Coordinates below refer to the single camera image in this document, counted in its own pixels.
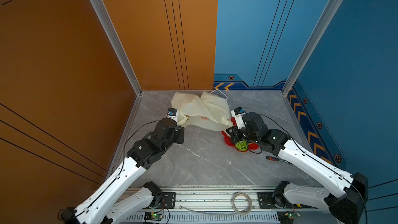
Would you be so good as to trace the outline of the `right green circuit board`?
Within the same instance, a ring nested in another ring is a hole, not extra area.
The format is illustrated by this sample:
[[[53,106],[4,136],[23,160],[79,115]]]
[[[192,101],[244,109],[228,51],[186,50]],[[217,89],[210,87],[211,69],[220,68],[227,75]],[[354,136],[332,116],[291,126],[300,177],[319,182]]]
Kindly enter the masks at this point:
[[[294,224],[294,220],[301,217],[299,212],[277,212],[278,220],[281,224]]]

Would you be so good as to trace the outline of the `cream plastic bag orange prints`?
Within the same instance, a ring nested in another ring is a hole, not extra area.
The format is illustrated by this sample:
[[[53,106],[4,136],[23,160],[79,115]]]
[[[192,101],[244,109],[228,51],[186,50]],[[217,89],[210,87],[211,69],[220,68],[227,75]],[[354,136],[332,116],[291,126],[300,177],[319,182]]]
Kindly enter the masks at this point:
[[[177,110],[177,123],[182,127],[194,125],[212,131],[224,131],[233,126],[228,101],[213,93],[201,96],[176,92],[171,101]]]

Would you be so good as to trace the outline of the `red flower-shaped plate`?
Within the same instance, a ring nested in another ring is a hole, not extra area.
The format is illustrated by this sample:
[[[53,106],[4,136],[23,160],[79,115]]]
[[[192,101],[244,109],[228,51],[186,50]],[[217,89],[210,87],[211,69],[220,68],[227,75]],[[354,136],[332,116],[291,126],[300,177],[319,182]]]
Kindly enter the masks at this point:
[[[225,131],[222,131],[221,133],[222,133],[222,135],[224,136],[224,142],[225,142],[228,146],[234,147],[234,148],[235,148],[235,144],[231,142],[231,137],[230,137]],[[249,147],[249,150],[248,150],[249,152],[255,153],[255,154],[260,154],[260,153],[262,153],[262,149],[261,149],[257,144],[255,144],[255,143],[248,143],[248,142],[247,142],[247,145],[248,145],[248,147]]]

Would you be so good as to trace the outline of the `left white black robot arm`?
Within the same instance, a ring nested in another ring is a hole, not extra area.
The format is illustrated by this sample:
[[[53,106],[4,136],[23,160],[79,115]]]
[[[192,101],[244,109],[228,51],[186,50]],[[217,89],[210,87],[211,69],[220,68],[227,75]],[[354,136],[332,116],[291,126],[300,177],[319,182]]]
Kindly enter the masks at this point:
[[[171,118],[157,121],[154,131],[136,141],[115,172],[86,201],[59,213],[65,224],[119,224],[131,213],[157,206],[162,195],[154,183],[145,183],[138,193],[119,202],[118,199],[173,144],[183,144],[184,127]]]

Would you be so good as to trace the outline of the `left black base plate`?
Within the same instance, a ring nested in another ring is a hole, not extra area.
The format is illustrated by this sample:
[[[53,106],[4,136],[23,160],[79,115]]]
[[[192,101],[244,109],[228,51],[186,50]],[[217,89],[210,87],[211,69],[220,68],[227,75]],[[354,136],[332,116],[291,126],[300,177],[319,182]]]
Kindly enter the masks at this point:
[[[167,209],[174,209],[176,203],[176,192],[167,191],[162,193],[162,197],[160,199],[159,204],[156,206],[157,209],[161,209],[163,204],[165,203],[165,207]]]

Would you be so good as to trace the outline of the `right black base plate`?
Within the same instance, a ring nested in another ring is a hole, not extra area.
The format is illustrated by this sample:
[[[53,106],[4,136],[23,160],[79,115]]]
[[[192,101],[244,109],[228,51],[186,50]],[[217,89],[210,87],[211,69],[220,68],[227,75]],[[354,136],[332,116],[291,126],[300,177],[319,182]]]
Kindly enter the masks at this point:
[[[260,209],[277,208],[276,201],[272,192],[258,192],[257,196]]]

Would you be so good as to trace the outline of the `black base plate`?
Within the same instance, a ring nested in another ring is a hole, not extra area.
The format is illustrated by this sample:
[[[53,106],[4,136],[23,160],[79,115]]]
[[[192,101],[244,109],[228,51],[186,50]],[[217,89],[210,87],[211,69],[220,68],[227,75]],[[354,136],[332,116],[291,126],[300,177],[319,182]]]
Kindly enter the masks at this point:
[[[160,199],[159,204],[156,206],[157,209],[161,209],[163,204],[165,203],[165,207],[167,209],[174,209],[176,203],[176,192],[167,191],[162,193],[162,197]]]
[[[258,192],[257,196],[260,209],[277,208],[276,201],[272,192]]]

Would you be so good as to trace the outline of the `coiled clear tube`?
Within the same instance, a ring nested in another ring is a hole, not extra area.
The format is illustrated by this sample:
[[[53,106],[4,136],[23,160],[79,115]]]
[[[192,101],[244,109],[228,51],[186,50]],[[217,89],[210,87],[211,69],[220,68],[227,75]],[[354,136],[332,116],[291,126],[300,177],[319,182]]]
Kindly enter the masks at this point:
[[[231,199],[231,205],[233,211],[240,216],[250,214],[254,207],[251,197],[244,192],[236,192]]]

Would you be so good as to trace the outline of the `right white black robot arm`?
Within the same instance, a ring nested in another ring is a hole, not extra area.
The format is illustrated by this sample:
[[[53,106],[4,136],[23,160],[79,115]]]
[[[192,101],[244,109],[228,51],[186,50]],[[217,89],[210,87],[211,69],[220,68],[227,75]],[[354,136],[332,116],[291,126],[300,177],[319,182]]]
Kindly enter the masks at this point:
[[[300,204],[325,210],[343,224],[358,224],[367,214],[369,181],[366,176],[350,174],[317,157],[282,127],[268,128],[262,114],[247,113],[237,107],[231,115],[236,124],[226,132],[232,143],[254,143],[262,151],[296,166],[321,184],[321,187],[307,187],[282,181],[273,192],[277,206]]]

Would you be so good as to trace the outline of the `aluminium rail frame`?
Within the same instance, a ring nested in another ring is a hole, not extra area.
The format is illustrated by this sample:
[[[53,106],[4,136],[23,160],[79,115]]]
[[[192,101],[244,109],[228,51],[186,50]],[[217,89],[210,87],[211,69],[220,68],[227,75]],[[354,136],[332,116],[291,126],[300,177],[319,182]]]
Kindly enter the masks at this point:
[[[140,189],[128,190],[122,194],[119,202],[138,193]],[[174,209],[167,209],[165,203],[161,209],[149,206],[131,213],[120,224],[150,224],[144,223],[145,212],[158,212],[165,215],[160,224],[280,224],[277,212],[299,212],[300,218],[294,224],[339,224],[331,213],[325,210],[301,205],[260,209],[258,192],[272,192],[270,188],[164,188],[162,192],[176,192]],[[231,205],[231,199],[236,192],[248,194],[254,204],[253,210],[246,216],[237,215]]]

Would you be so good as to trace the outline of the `left green circuit board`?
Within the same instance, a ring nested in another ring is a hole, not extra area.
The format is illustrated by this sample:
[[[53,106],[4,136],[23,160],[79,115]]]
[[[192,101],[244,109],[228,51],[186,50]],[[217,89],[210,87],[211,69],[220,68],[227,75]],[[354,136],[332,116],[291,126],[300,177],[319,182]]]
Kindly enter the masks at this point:
[[[163,213],[145,212],[143,221],[144,223],[159,224],[164,219],[164,217],[165,215]]]

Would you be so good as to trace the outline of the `green circuit board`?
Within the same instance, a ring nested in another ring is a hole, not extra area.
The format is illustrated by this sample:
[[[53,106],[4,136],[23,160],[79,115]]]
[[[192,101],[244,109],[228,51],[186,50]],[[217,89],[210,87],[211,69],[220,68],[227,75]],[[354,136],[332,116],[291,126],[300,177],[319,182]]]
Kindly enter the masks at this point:
[[[277,212],[278,220],[281,224],[294,224],[294,220],[301,217],[299,212]]]
[[[145,212],[143,221],[144,223],[159,224],[164,219],[164,217],[165,215],[163,213]]]

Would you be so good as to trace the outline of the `red black ratchet wrench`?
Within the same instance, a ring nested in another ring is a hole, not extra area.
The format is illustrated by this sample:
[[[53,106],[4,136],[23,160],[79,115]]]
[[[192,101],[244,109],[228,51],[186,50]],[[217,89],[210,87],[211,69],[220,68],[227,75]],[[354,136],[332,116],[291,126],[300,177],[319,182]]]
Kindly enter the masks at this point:
[[[277,158],[277,157],[266,156],[266,159],[270,160],[270,161],[274,161],[274,162],[284,162],[284,163],[290,164],[290,162],[288,162],[287,160],[280,159],[280,158]]]

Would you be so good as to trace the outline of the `white grey tissue box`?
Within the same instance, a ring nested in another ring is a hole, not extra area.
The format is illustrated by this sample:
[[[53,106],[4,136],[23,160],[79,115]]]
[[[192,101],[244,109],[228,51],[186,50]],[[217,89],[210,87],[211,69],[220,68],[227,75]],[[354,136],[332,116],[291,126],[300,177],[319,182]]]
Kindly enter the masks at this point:
[[[225,95],[222,91],[220,91],[219,89],[215,89],[212,92],[209,93],[209,97],[211,99],[223,99],[223,100],[227,100],[228,96]]]

